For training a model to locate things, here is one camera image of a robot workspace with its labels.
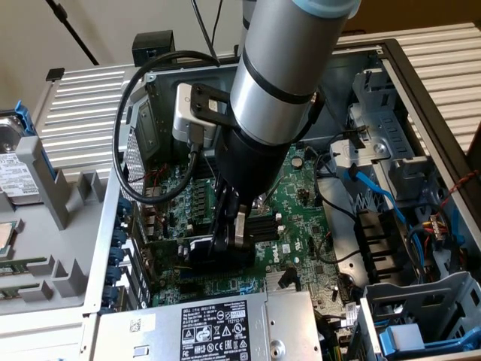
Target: power supply label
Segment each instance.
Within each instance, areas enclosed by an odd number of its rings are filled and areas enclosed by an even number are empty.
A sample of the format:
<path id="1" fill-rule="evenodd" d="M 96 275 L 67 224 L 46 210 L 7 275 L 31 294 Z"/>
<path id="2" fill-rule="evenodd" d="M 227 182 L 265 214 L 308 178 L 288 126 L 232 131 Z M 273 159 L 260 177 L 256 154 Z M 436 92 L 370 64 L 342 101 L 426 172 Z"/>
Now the power supply label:
<path id="1" fill-rule="evenodd" d="M 180 361 L 249 361 L 247 301 L 182 310 Z"/>
<path id="2" fill-rule="evenodd" d="M 29 169 L 15 153 L 0 154 L 0 187 L 9 197 L 38 194 Z"/>

